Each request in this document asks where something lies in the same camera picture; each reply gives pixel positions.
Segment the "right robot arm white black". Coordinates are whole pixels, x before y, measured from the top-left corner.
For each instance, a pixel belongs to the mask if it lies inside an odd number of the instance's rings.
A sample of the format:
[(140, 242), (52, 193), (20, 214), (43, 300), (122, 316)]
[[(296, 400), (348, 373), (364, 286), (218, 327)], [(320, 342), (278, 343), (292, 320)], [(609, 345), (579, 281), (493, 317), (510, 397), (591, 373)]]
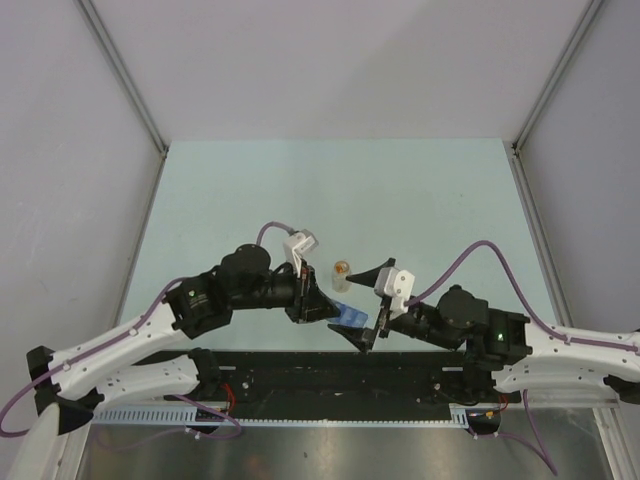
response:
[(615, 395), (622, 403), (639, 402), (639, 335), (610, 334), (556, 325), (541, 326), (531, 315), (490, 307), (459, 285), (451, 286), (434, 306), (418, 301), (415, 278), (394, 259), (347, 281), (369, 287), (380, 297), (372, 328), (336, 323), (330, 329), (367, 353), (377, 339), (399, 333), (447, 350), (463, 352), (462, 393), (454, 402), (475, 403), (495, 391), (591, 390)]

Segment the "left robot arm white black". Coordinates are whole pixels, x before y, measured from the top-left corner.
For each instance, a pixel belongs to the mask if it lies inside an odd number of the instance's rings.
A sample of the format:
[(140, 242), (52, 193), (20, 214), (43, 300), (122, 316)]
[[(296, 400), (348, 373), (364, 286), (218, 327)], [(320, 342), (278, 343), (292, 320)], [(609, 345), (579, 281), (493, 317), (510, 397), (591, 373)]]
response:
[(245, 244), (211, 270), (171, 281), (133, 320), (67, 350), (27, 355), (35, 407), (59, 408), (58, 432), (88, 424), (109, 406), (159, 396), (214, 397), (223, 384), (214, 354), (195, 348), (164, 362), (149, 357), (230, 324), (239, 310), (281, 309), (297, 324), (339, 316), (307, 262), (270, 267), (262, 247)]

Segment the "left aluminium frame profile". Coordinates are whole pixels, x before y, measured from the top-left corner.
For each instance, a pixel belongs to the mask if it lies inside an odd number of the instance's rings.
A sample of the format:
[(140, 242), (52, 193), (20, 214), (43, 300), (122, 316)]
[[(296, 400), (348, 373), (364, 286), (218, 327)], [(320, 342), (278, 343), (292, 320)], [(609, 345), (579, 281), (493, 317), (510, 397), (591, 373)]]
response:
[(78, 9), (89, 33), (92, 35), (101, 51), (110, 71), (120, 85), (125, 98), (129, 102), (135, 116), (139, 120), (144, 131), (148, 135), (155, 150), (164, 158), (169, 146), (154, 120), (147, 102), (144, 100), (133, 76), (130, 73), (125, 59), (122, 56), (109, 28), (103, 20), (95, 2), (91, 0), (75, 0), (73, 2)]

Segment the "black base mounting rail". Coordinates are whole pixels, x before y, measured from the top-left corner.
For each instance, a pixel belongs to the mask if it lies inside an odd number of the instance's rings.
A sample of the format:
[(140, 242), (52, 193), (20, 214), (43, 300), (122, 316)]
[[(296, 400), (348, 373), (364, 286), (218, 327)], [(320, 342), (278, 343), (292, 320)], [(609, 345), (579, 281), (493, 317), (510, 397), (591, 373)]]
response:
[(506, 401), (490, 374), (448, 352), (215, 352), (188, 353), (204, 367), (196, 401), (235, 397), (232, 413), (249, 418), (344, 420), (434, 419), (445, 407)]

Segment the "blue plastic pill organizer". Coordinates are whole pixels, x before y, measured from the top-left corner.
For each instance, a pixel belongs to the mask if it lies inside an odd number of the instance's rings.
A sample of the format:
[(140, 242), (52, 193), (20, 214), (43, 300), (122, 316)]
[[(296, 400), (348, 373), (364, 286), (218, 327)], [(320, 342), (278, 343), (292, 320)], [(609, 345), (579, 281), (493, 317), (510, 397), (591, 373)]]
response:
[(330, 323), (349, 328), (363, 328), (366, 326), (369, 319), (369, 315), (366, 312), (341, 302), (335, 301), (334, 304), (339, 310), (339, 315), (330, 318)]

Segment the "clear glass pill bottle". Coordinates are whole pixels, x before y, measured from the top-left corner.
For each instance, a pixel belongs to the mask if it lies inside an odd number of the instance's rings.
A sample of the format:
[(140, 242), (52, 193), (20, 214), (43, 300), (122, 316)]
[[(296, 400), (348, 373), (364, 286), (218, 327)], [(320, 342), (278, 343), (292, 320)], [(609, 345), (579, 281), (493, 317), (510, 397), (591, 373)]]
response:
[(351, 273), (350, 265), (345, 260), (337, 261), (331, 273), (332, 289), (337, 293), (345, 293), (350, 289), (350, 282), (347, 277)]

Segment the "grey aluminium corner profile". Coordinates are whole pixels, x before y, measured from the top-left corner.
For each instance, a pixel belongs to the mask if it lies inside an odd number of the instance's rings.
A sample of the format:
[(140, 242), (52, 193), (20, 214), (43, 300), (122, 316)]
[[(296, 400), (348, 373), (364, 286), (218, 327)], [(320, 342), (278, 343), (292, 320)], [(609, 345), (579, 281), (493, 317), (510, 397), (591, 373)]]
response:
[(522, 126), (510, 142), (510, 148), (515, 155), (519, 155), (526, 145), (529, 137), (547, 109), (549, 102), (567, 75), (583, 43), (586, 41), (590, 31), (608, 4), (609, 1), (605, 0), (590, 0), (586, 3), (546, 77), (539, 94), (526, 115)]

